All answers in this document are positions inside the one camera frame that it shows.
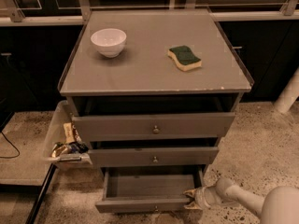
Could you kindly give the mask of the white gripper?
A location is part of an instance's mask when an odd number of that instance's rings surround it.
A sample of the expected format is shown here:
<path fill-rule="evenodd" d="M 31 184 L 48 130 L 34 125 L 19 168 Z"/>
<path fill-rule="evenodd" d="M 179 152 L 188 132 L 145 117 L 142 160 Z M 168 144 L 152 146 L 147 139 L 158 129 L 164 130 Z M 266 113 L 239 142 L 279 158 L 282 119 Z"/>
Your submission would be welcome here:
<path fill-rule="evenodd" d="M 212 187 L 201 187 L 199 189 L 188 189 L 183 192 L 187 197 L 193 198 L 194 202 L 184 206 L 187 210 L 209 209 L 215 201 Z"/>

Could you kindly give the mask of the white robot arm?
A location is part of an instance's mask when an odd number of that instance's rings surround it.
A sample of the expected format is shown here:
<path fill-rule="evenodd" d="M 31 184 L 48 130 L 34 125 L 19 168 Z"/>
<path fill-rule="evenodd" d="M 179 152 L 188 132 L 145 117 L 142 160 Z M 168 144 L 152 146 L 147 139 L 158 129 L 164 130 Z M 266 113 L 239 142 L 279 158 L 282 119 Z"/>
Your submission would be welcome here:
<path fill-rule="evenodd" d="M 192 198 L 185 209 L 205 210 L 213 205 L 240 204 L 260 219 L 260 224 L 299 224 L 299 189 L 295 187 L 276 187 L 263 197 L 222 177 L 214 186 L 185 190 L 183 194 Z"/>

